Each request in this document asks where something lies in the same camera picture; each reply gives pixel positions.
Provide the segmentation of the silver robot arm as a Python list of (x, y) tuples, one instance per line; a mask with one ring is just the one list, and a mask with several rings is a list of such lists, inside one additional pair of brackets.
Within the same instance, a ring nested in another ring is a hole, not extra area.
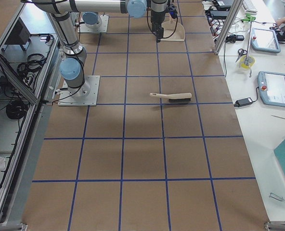
[(134, 18), (143, 17), (151, 9), (150, 31), (156, 41), (165, 39), (163, 23), (166, 14), (177, 19), (175, 6), (169, 0), (32, 0), (30, 3), (46, 12), (52, 26), (63, 45), (67, 57), (81, 58), (86, 55), (81, 46), (70, 19), (70, 14), (81, 12), (127, 13)]

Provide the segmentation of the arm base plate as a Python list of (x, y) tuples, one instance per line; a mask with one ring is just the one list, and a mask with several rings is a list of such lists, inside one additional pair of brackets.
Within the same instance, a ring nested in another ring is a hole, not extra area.
[(60, 93), (59, 106), (96, 106), (100, 85), (100, 76), (85, 76), (85, 83), (77, 90), (68, 88), (66, 81), (63, 82), (63, 88), (67, 88)]
[(106, 33), (108, 21), (108, 15), (99, 15), (93, 12), (84, 13), (78, 25), (78, 32), (92, 34)]

